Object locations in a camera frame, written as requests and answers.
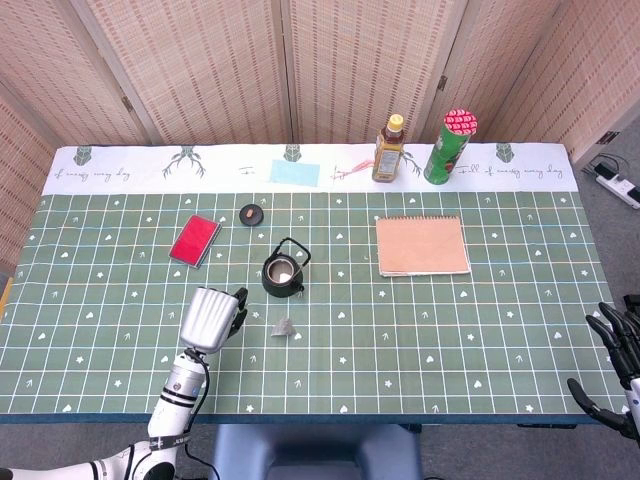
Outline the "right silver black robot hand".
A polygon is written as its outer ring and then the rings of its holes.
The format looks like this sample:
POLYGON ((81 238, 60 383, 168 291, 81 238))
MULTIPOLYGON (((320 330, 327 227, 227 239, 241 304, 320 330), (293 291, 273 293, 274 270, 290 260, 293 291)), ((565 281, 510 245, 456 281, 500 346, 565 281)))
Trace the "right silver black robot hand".
POLYGON ((624 390, 628 410, 614 413, 600 408, 573 378, 567 380, 570 393, 579 407, 592 419, 639 443, 639 316, 619 312, 607 303, 598 304, 610 327, 598 317, 587 315, 588 325, 600 336, 612 366, 624 390))

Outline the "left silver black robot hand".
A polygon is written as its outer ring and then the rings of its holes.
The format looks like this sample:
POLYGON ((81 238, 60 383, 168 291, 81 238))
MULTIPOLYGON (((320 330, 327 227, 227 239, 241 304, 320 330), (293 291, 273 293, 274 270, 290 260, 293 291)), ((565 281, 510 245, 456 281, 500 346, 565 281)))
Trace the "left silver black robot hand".
POLYGON ((198 287, 182 320, 180 340, 188 348, 214 354, 243 326, 247 316, 248 290, 234 294, 198 287))

